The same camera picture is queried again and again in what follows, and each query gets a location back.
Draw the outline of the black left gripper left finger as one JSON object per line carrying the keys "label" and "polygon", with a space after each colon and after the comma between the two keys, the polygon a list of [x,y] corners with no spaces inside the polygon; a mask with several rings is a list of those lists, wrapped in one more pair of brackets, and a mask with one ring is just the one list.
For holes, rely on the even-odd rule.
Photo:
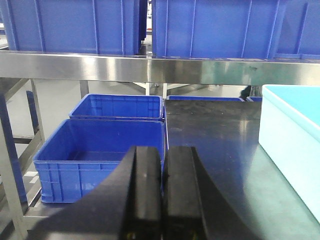
{"label": "black left gripper left finger", "polygon": [[161,239],[161,159],[150,146],[132,146],[90,193],[37,222],[28,240]]}

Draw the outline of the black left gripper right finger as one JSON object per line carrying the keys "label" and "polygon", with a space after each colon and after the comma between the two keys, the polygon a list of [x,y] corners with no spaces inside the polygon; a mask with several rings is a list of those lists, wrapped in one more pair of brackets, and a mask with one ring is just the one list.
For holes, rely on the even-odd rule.
{"label": "black left gripper right finger", "polygon": [[256,240],[205,170],[195,147],[172,146],[164,162],[165,240]]}

